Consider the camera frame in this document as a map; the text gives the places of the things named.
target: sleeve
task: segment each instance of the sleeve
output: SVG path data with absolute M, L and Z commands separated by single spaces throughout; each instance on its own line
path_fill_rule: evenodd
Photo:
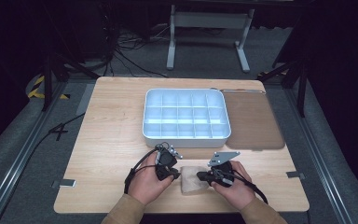
M 287 224 L 279 213 L 258 198 L 254 198 L 240 212 L 247 224 Z
M 138 224 L 144 215 L 144 211 L 144 204 L 128 194 L 123 194 L 103 219 L 102 224 Z

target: table top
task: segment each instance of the table top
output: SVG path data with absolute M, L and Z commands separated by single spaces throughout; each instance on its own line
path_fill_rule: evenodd
M 217 88 L 264 91 L 256 80 L 100 77 L 89 101 L 64 179 L 74 179 L 73 188 L 60 188 L 57 213 L 108 213 L 124 190 L 124 179 L 151 147 L 142 133 L 145 95 L 153 88 Z M 221 148 L 177 148 L 183 156 L 174 166 L 204 166 Z M 287 146 L 274 150 L 240 149 L 240 161 L 253 182 L 277 211 L 304 212 L 310 207 Z M 180 178 L 151 204 L 146 213 L 235 212 L 212 188 L 201 194 L 183 195 Z

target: metal rail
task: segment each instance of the metal rail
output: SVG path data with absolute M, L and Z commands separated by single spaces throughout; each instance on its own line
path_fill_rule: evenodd
M 296 119 L 300 124 L 303 133 L 306 136 L 308 147 L 310 150 L 309 153 L 312 158 L 313 164 L 315 165 L 316 171 L 318 172 L 318 175 L 321 178 L 322 184 L 324 185 L 324 189 L 327 193 L 330 203 L 333 206 L 333 209 L 336 213 L 339 223 L 343 223 L 343 224 L 353 223 L 344 202 L 342 202 L 334 177 L 332 177 L 332 175 L 330 174 L 326 166 L 326 163 L 324 162 L 324 158 L 321 154 L 321 151 L 319 150 L 319 147 L 316 144 L 315 139 L 313 138 L 310 127 L 307 121 L 301 118 L 301 116 L 297 111 L 296 97 L 295 94 L 293 93 L 293 90 L 285 89 L 284 92 L 289 100 L 290 106 L 294 114 L 296 114 Z
M 36 140 L 39 137 L 39 134 L 48 119 L 48 115 L 51 113 L 51 110 L 56 104 L 56 102 L 60 99 L 60 96 L 63 93 L 65 86 L 66 83 L 57 83 L 56 91 L 53 94 L 53 101 L 51 102 L 51 105 L 45 112 L 40 113 L 33 129 L 31 130 L 30 135 L 22 146 L 19 155 L 7 171 L 7 174 L 0 186 L 0 217 L 5 211 L 5 208 L 10 201 L 11 195 L 14 193 L 14 190 L 16 189 L 16 186 L 20 181 L 21 174 L 25 170 L 27 161 L 30 160 L 32 154 L 34 153 L 34 146 L 36 144 Z

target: human hand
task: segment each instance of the human hand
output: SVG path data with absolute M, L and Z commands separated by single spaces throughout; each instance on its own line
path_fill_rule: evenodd
M 246 173 L 245 168 L 239 161 L 230 162 L 233 170 L 240 173 L 249 182 L 252 182 L 252 178 Z M 244 208 L 255 198 L 255 192 L 238 179 L 234 179 L 234 184 L 229 188 L 225 188 L 216 182 L 212 182 L 211 186 L 238 210 Z
M 155 201 L 157 197 L 173 182 L 173 175 L 159 181 L 156 176 L 156 157 L 154 152 L 140 165 L 135 177 L 132 179 L 128 194 L 144 205 Z

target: white plastic tray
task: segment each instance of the white plastic tray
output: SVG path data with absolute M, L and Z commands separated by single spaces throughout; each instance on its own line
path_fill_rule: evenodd
M 222 147 L 231 135 L 224 96 L 214 89 L 149 90 L 143 133 L 149 147 Z

